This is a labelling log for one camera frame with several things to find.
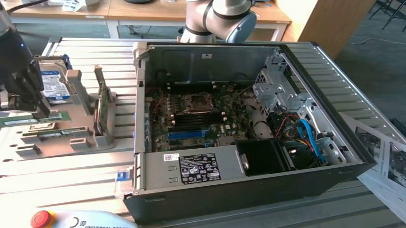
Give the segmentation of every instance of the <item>motherboard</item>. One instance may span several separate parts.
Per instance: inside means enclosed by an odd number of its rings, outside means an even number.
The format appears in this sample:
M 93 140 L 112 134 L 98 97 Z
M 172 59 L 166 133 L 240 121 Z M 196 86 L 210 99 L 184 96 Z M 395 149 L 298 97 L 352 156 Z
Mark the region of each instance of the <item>motherboard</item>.
M 146 88 L 150 152 L 225 146 L 248 139 L 246 89 L 233 83 Z

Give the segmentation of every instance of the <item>slotted metal table surface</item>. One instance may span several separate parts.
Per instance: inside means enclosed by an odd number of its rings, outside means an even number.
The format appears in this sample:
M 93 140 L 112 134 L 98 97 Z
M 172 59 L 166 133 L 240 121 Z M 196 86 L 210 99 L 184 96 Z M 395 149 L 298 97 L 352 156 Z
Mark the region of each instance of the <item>slotted metal table surface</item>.
M 132 44 L 144 39 L 62 38 L 47 43 L 42 55 L 66 54 L 73 69 L 82 72 L 87 93 L 97 92 L 93 65 L 102 65 L 106 85 L 117 93 L 116 134 L 121 150 L 29 161 L 0 163 L 0 202 L 25 207 L 105 210 L 132 220 L 114 199 L 114 173 L 132 165 L 132 132 L 136 74 Z M 321 50 L 309 43 L 284 43 L 337 111 L 385 135 L 403 141 L 399 132 L 353 87 Z M 252 209 L 189 218 L 149 227 L 406 227 L 357 181 L 337 184 L 319 197 L 292 200 Z

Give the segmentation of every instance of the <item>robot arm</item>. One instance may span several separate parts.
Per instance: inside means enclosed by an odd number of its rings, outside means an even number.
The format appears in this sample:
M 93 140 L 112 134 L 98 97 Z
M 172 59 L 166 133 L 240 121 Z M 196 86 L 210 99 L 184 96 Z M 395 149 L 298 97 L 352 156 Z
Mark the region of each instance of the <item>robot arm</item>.
M 38 62 L 0 3 L 0 111 L 29 111 L 34 118 L 46 118 L 49 109 L 41 90 Z
M 249 36 L 256 16 L 249 0 L 186 0 L 185 29 L 180 42 L 241 43 Z

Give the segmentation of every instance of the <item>red button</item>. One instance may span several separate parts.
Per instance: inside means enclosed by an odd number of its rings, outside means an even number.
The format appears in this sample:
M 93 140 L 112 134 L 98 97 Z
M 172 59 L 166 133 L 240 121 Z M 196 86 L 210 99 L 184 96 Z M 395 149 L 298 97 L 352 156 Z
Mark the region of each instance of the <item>red button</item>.
M 30 226 L 31 228 L 45 228 L 51 220 L 51 215 L 47 211 L 41 210 L 30 218 Z

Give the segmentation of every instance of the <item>green circuit board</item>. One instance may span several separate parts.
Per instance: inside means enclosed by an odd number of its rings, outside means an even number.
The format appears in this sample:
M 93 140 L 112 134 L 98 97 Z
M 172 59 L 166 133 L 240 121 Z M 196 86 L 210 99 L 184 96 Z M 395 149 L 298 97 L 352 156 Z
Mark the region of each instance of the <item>green circuit board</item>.
M 244 109 L 237 110 L 241 104 L 242 94 L 238 95 L 242 88 L 237 88 L 234 84 L 217 85 L 217 89 L 212 92 L 198 94 L 172 95 L 162 93 L 161 90 L 150 90 L 145 94 L 145 102 L 149 102 L 150 117 L 150 152 L 164 152 L 181 149 L 192 149 L 201 147 L 218 146 L 221 139 L 226 143 L 246 139 L 248 119 Z M 185 99 L 190 96 L 201 96 L 210 101 L 210 113 L 218 113 L 221 118 L 226 118 L 220 123 L 200 125 L 204 131 L 204 137 L 190 137 L 170 140 L 168 137 L 172 124 L 172 114 L 185 114 L 188 103 Z

